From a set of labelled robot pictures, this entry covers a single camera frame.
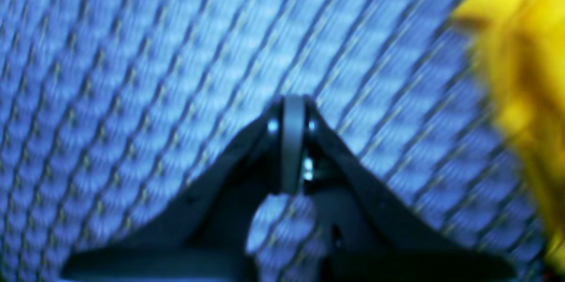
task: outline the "blue mesh fabric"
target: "blue mesh fabric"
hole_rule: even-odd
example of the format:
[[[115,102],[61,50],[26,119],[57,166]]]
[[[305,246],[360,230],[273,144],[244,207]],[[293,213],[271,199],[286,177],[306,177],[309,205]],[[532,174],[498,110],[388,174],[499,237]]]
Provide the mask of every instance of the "blue mesh fabric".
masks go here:
[[[539,222],[445,27],[456,1],[0,0],[2,274],[55,280],[163,210],[274,95],[305,93],[433,228],[535,278]],[[265,280],[308,279],[301,234],[265,249]]]

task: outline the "yellow object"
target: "yellow object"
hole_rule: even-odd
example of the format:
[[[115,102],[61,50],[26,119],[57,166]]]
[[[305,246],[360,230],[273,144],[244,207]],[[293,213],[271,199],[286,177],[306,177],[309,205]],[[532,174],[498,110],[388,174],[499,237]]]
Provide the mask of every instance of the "yellow object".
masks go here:
[[[470,31],[494,123],[524,162],[548,238],[546,260],[565,274],[565,2],[464,0],[452,20]]]

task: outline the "woven mesh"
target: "woven mesh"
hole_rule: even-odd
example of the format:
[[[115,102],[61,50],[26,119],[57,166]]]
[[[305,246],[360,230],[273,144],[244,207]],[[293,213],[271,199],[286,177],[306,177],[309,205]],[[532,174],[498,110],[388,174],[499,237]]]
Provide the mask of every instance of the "woven mesh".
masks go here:
[[[535,278],[539,222],[445,27],[456,2],[0,0],[2,273],[55,280],[295,92],[433,228]]]

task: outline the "yellow fabric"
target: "yellow fabric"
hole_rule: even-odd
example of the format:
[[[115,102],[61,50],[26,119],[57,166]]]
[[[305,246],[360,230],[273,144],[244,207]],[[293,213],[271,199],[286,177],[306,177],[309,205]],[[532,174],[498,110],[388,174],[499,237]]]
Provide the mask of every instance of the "yellow fabric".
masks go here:
[[[470,31],[494,123],[524,162],[546,260],[565,274],[565,2],[464,0],[452,19]]]

